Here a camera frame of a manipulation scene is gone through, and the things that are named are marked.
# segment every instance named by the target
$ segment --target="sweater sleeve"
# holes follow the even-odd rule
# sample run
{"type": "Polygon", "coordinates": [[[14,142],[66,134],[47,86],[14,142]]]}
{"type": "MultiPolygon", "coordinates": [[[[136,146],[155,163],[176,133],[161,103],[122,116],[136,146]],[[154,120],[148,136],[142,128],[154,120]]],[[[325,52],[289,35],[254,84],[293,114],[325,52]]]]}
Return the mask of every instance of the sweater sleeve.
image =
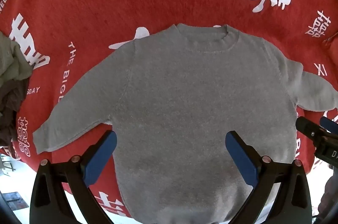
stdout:
{"type": "Polygon", "coordinates": [[[300,62],[289,60],[270,42],[264,40],[264,44],[295,105],[309,111],[328,111],[338,107],[338,92],[328,81],[304,71],[300,62]]]}

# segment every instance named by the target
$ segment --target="red surface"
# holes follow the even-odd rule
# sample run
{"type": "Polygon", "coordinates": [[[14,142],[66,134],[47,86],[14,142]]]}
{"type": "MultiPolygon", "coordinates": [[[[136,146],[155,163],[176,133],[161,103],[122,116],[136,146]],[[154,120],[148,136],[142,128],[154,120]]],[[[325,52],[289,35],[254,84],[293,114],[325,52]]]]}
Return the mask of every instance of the red surface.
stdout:
{"type": "MultiPolygon", "coordinates": [[[[15,148],[21,160],[34,170],[44,158],[52,162],[68,160],[74,154],[81,155],[109,128],[100,125],[68,146],[51,153],[37,155],[33,144],[32,133],[48,118],[60,97],[85,72],[113,51],[108,48],[109,45],[133,39],[138,27],[146,27],[153,34],[177,23],[193,26],[229,24],[274,43],[287,57],[302,62],[306,71],[318,74],[316,65],[321,64],[322,73],[319,74],[338,89],[338,41],[325,42],[338,29],[338,0],[291,0],[284,9],[282,5],[272,6],[270,0],[266,0],[261,11],[253,12],[260,1],[3,0],[3,4],[0,4],[0,30],[7,36],[14,30],[14,40],[18,41],[20,33],[15,30],[15,23],[12,26],[12,22],[20,13],[23,21],[19,28],[24,22],[29,27],[23,36],[21,34],[22,43],[28,41],[30,33],[34,49],[50,57],[47,65],[34,70],[29,85],[30,94],[18,113],[20,121],[17,129],[21,144],[16,142],[15,148]],[[325,35],[319,38],[305,34],[309,30],[308,26],[312,26],[318,17],[317,11],[323,11],[331,21],[325,35]]],[[[316,122],[324,114],[298,112],[316,122]]],[[[335,118],[337,110],[327,113],[327,116],[335,118]]],[[[303,161],[308,172],[314,160],[314,147],[302,135],[299,134],[298,138],[298,158],[303,161]]],[[[104,203],[109,211],[129,215],[123,205],[117,208],[114,204],[118,203],[116,199],[122,202],[122,198],[112,158],[91,190],[101,198],[99,202],[104,203]]]]}

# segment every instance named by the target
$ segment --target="red cloth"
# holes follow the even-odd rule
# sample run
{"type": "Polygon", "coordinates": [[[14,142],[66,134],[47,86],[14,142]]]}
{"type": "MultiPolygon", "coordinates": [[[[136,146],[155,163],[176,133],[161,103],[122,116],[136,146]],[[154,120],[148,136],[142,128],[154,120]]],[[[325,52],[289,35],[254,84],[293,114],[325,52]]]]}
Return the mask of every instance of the red cloth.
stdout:
{"type": "MultiPolygon", "coordinates": [[[[138,27],[146,27],[153,34],[177,23],[229,24],[272,42],[287,57],[302,62],[306,71],[323,76],[337,89],[337,68],[332,59],[337,57],[329,53],[324,40],[338,29],[338,0],[265,0],[260,8],[261,1],[2,0],[0,30],[20,43],[28,61],[38,63],[17,115],[18,155],[37,170],[44,158],[61,162],[81,155],[110,128],[99,125],[51,153],[37,155],[33,144],[32,133],[48,118],[59,99],[113,51],[109,45],[133,39],[138,27]]],[[[299,110],[299,114],[318,122],[324,113],[299,110]]],[[[327,115],[335,118],[337,111],[327,115]]],[[[314,148],[300,134],[297,143],[298,158],[308,172],[314,148]]],[[[104,208],[129,216],[122,204],[112,158],[91,190],[104,208]]]]}

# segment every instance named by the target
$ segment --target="gray sweater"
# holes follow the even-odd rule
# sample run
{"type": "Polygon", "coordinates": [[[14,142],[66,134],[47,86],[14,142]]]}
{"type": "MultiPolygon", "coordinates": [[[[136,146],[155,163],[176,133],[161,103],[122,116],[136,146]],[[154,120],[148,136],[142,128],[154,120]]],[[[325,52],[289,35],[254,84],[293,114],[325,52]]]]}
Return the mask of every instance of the gray sweater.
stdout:
{"type": "Polygon", "coordinates": [[[208,224],[232,218],[252,189],[225,148],[228,131],[290,163],[296,105],[326,111],[337,100],[326,80],[264,39],[230,26],[179,24],[124,44],[87,72],[34,132],[34,143],[39,153],[53,151],[111,122],[131,216],[208,224]]]}

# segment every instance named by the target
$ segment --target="blue gripper pad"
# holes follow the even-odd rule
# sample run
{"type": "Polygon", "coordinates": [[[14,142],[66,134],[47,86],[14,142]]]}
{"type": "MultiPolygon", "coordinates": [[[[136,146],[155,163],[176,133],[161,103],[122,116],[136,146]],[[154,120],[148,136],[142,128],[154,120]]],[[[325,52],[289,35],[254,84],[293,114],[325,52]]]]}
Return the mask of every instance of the blue gripper pad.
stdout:
{"type": "Polygon", "coordinates": [[[324,129],[328,130],[329,132],[338,135],[338,124],[329,118],[322,117],[319,121],[320,126],[324,129]]]}
{"type": "Polygon", "coordinates": [[[116,146],[116,133],[107,131],[95,145],[86,150],[82,164],[84,166],[83,181],[87,187],[97,181],[116,146]]]}
{"type": "Polygon", "coordinates": [[[256,187],[258,183],[259,170],[247,152],[247,145],[235,131],[228,132],[225,136],[225,146],[234,160],[245,183],[256,187]]]}

